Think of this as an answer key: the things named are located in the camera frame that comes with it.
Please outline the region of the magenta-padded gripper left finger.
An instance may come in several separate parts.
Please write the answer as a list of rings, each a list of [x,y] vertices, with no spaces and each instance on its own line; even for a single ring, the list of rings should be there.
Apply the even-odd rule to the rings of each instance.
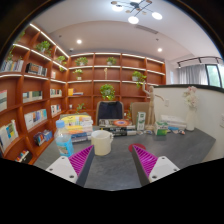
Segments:
[[[70,157],[60,156],[47,171],[83,187],[94,155],[94,146],[90,145]]]

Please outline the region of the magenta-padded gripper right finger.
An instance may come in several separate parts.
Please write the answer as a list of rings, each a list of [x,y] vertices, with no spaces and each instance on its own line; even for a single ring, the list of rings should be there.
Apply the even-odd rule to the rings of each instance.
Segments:
[[[166,156],[156,157],[137,145],[132,146],[132,156],[142,186],[179,171]]]

